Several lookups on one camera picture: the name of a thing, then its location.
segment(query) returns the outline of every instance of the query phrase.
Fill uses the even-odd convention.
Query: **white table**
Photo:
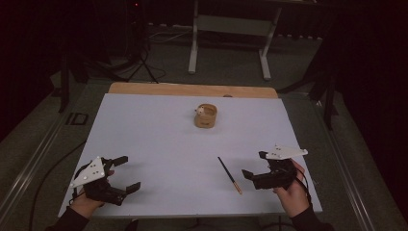
[[[282,9],[278,8],[276,12],[272,12],[271,14],[273,15],[273,19],[271,21],[205,15],[199,13],[198,0],[194,0],[194,19],[192,21],[192,46],[189,62],[189,73],[195,73],[198,54],[198,31],[212,31],[266,37],[265,46],[259,50],[259,58],[264,79],[270,80],[267,53],[281,11]]]
[[[189,86],[152,87],[163,86],[189,89]],[[136,87],[145,89],[149,85],[136,84]],[[194,126],[194,109],[202,103],[217,106],[214,128]],[[298,147],[285,107],[277,98],[108,93],[77,169],[96,156],[107,159],[128,156],[129,162],[116,168],[110,183],[124,189],[141,181],[138,192],[128,195],[121,206],[106,204],[96,212],[98,217],[185,218],[284,213],[271,190],[255,190],[253,183],[242,175],[242,169],[255,174],[268,172],[268,163],[259,158],[258,151],[268,151],[276,143]],[[229,168],[242,194],[234,188],[218,156]],[[302,157],[295,160],[306,168],[314,209],[319,212],[321,206],[307,166]],[[71,190],[66,193],[60,215],[71,193]]]

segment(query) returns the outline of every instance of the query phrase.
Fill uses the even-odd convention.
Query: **gray floor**
[[[153,42],[166,39],[167,37],[151,38],[152,46],[147,59],[149,65],[166,71],[166,76],[160,78],[160,82],[276,89],[301,79],[320,44],[320,40],[275,38],[268,53],[273,79],[266,82],[262,78],[256,45],[237,47],[237,44],[203,40],[198,50],[197,72],[190,75],[188,64],[191,48],[188,39]],[[122,75],[127,76],[132,72],[131,69]],[[155,76],[163,74],[158,69],[152,69],[152,72]],[[144,68],[133,78],[134,82],[150,80]],[[16,197],[9,212],[2,215],[2,220],[7,221],[3,230],[28,230],[30,209],[42,177],[64,154],[87,139],[99,104],[110,83],[102,76],[93,74],[87,85],[73,86],[73,97],[67,112],[89,114],[87,125],[64,125],[66,115],[58,114],[59,99],[49,96],[0,143],[0,158],[3,160],[0,163],[0,182],[4,189],[0,192],[1,198],[12,197],[7,193],[13,188],[18,173],[33,155],[39,153],[39,147],[45,148],[45,157],[40,162],[37,173],[22,187],[25,193]],[[336,230],[408,230],[342,96],[336,94],[335,107],[338,114],[333,115],[333,132],[328,132],[321,123],[321,107],[316,105],[317,102],[310,101],[305,93],[309,88],[310,86],[305,86],[280,97],[284,100],[300,146],[310,153],[305,159],[323,207],[323,212],[318,214],[319,218],[332,223]],[[58,131],[50,134],[50,128],[56,127],[59,128]],[[64,159],[43,183],[35,209],[33,230],[43,230],[57,220],[57,213],[81,150],[82,147]],[[351,191],[350,187],[354,187],[356,191]],[[357,200],[361,199],[367,211],[367,219],[361,219],[359,215],[365,211],[359,211],[361,208],[355,207],[352,202],[356,196]],[[206,218],[200,221],[225,226],[225,229],[220,230],[254,230],[243,227],[254,220],[263,226],[277,222],[278,219],[277,215],[265,215],[256,218]],[[281,219],[289,222],[285,216]],[[128,222],[129,219],[94,218],[86,230],[123,230]],[[195,223],[194,218],[143,219],[139,230],[184,230]]]

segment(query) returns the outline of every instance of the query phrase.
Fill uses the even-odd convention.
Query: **white table leg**
[[[264,79],[267,80],[267,81],[269,81],[271,79],[270,72],[269,72],[267,53],[268,53],[268,50],[269,50],[270,43],[272,42],[273,33],[275,32],[276,25],[278,23],[278,19],[279,19],[279,15],[280,15],[281,11],[282,11],[282,8],[279,8],[276,11],[275,17],[273,18],[273,22],[270,24],[269,33],[268,33],[268,36],[267,36],[267,43],[265,44],[264,49],[259,50],[259,58],[260,58],[260,61],[261,61],[262,72],[264,74]]]
[[[195,67],[197,65],[197,18],[198,18],[198,0],[194,0],[194,19],[192,21],[192,46],[190,53],[189,74],[195,73]]]

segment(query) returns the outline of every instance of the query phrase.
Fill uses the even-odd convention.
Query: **white paper sheet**
[[[194,126],[198,105],[217,106],[214,128]],[[207,217],[284,213],[272,190],[255,190],[242,169],[269,172],[259,151],[275,144],[299,147],[280,99],[106,94],[77,169],[96,156],[129,162],[115,169],[113,187],[141,181],[121,206],[106,204],[100,217]],[[240,195],[217,159],[242,189]],[[315,211],[319,199],[303,157]],[[66,193],[60,215],[72,194]]]

